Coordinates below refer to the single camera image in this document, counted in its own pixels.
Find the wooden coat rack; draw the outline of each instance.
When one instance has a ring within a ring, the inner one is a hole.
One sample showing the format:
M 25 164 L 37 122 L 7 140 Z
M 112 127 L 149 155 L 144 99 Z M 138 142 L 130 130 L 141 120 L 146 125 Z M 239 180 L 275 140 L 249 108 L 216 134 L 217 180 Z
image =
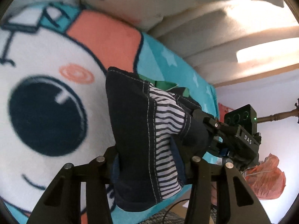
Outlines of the wooden coat rack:
M 295 107 L 296 109 L 289 112 L 283 112 L 279 114 L 270 115 L 267 117 L 258 118 L 258 123 L 277 121 L 277 120 L 286 119 L 288 117 L 295 116 L 298 117 L 298 124 L 299 124 L 299 99 L 298 99 L 298 103 L 295 103 Z

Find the green fabric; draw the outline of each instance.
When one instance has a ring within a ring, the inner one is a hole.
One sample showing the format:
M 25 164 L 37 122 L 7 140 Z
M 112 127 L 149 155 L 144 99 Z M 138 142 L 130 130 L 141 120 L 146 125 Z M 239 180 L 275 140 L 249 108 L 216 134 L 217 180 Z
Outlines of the green fabric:
M 167 81 L 155 81 L 152 80 L 148 77 L 145 77 L 143 75 L 138 74 L 139 77 L 142 80 L 146 80 L 149 81 L 150 83 L 152 83 L 156 88 L 161 89 L 163 91 L 169 91 L 175 87 L 178 87 L 178 84 L 174 83 L 174 82 L 167 82 Z M 183 96 L 189 98 L 190 97 L 190 91 L 188 88 L 185 88 L 185 91 L 183 92 Z

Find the cartoon eye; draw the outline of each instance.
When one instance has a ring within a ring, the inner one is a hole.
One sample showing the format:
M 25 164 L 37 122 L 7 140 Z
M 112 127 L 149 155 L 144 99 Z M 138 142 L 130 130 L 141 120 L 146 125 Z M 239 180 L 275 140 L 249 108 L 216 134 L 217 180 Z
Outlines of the cartoon eye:
M 12 92 L 9 114 L 22 142 L 43 155 L 69 154 L 86 136 L 86 112 L 80 98 L 55 78 L 23 80 Z

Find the cartoon face print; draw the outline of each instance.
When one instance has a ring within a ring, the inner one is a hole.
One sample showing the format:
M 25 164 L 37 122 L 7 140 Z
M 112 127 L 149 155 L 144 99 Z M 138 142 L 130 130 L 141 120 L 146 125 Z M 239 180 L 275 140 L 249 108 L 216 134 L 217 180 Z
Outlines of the cartoon face print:
M 115 144 L 99 61 L 60 33 L 34 30 L 41 13 L 30 12 L 22 26 L 32 32 L 0 29 L 0 196 L 25 212 L 65 163 L 88 163 Z

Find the folded clothing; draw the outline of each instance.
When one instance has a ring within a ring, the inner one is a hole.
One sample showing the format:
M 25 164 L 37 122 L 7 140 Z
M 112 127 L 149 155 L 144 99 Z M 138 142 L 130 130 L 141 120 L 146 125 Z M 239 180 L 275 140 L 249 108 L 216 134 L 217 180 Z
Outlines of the folded clothing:
M 175 144 L 171 149 L 171 136 L 178 135 L 200 157 L 212 136 L 192 117 L 193 110 L 201 109 L 196 101 L 160 90 L 134 73 L 110 67 L 106 92 L 119 154 L 115 201 L 125 211 L 144 211 L 185 184 L 184 165 Z

